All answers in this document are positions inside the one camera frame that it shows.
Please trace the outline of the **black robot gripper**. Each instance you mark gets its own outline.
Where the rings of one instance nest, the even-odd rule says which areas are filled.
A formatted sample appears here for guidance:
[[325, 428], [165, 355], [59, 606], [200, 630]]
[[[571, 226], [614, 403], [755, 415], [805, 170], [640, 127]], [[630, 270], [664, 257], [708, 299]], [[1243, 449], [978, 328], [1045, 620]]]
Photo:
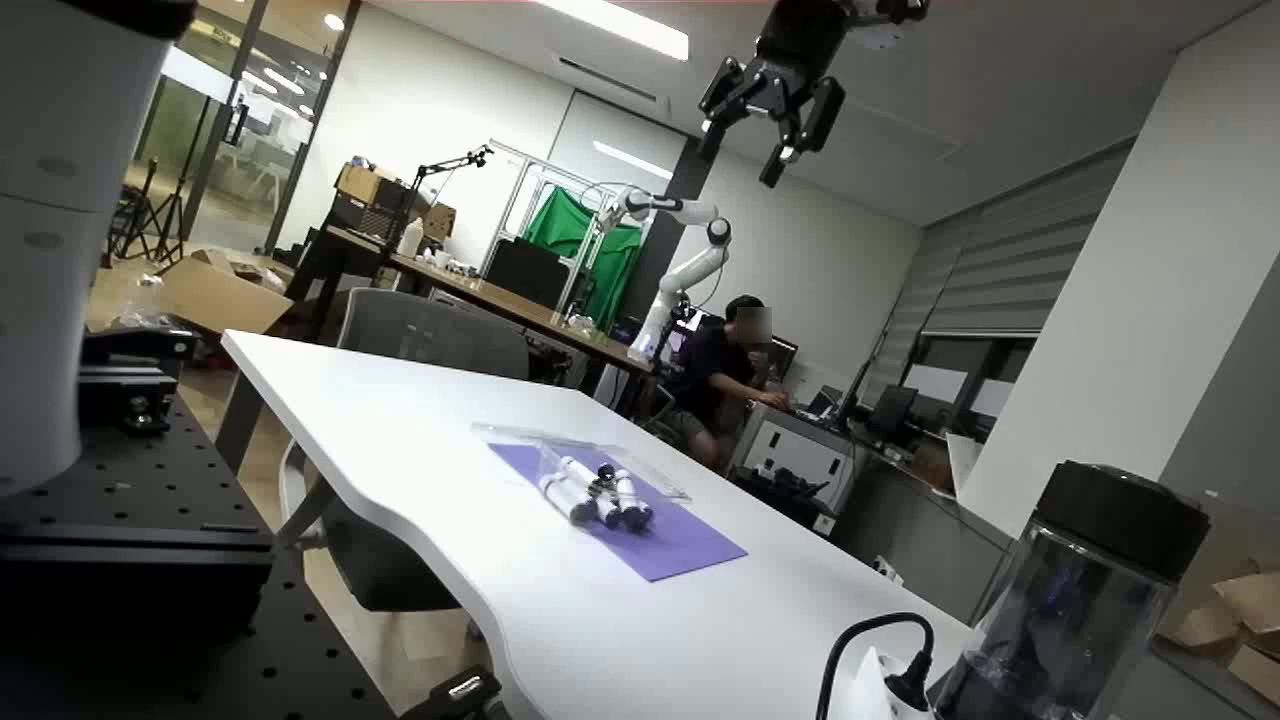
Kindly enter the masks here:
[[846, 83], [830, 74], [830, 63], [846, 43], [850, 18], [850, 0], [777, 0], [750, 68], [735, 55], [726, 55], [705, 87], [698, 103], [705, 136], [718, 127], [718, 111], [735, 93], [740, 74], [750, 74], [735, 93], [740, 116], [777, 119], [781, 140], [766, 159], [766, 187], [777, 187], [800, 151], [822, 151], [830, 145], [846, 109]]

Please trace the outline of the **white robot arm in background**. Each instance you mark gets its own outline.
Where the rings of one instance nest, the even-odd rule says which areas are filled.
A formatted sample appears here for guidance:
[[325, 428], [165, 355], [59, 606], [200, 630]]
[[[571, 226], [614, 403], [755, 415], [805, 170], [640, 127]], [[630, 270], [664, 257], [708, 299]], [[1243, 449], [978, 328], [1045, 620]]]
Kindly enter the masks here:
[[[864, 18], [862, 0], [777, 0], [750, 58], [726, 58], [701, 94], [701, 151], [718, 154], [728, 127], [755, 116], [777, 124], [760, 168], [773, 187], [783, 168], [822, 151], [846, 109], [846, 83], [830, 72], [846, 34]], [[692, 196], [630, 196], [630, 211], [657, 211], [705, 231], [705, 247], [657, 281], [653, 305], [630, 345], [630, 360], [653, 363], [677, 316], [677, 299], [728, 263], [734, 218]]]

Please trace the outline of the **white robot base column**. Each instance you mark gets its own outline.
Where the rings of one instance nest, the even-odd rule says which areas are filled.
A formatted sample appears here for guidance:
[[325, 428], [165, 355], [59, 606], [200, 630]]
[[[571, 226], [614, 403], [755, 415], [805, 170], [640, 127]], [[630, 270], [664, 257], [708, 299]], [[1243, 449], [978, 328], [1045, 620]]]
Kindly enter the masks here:
[[0, 0], [0, 491], [79, 459], [86, 305], [197, 0]]

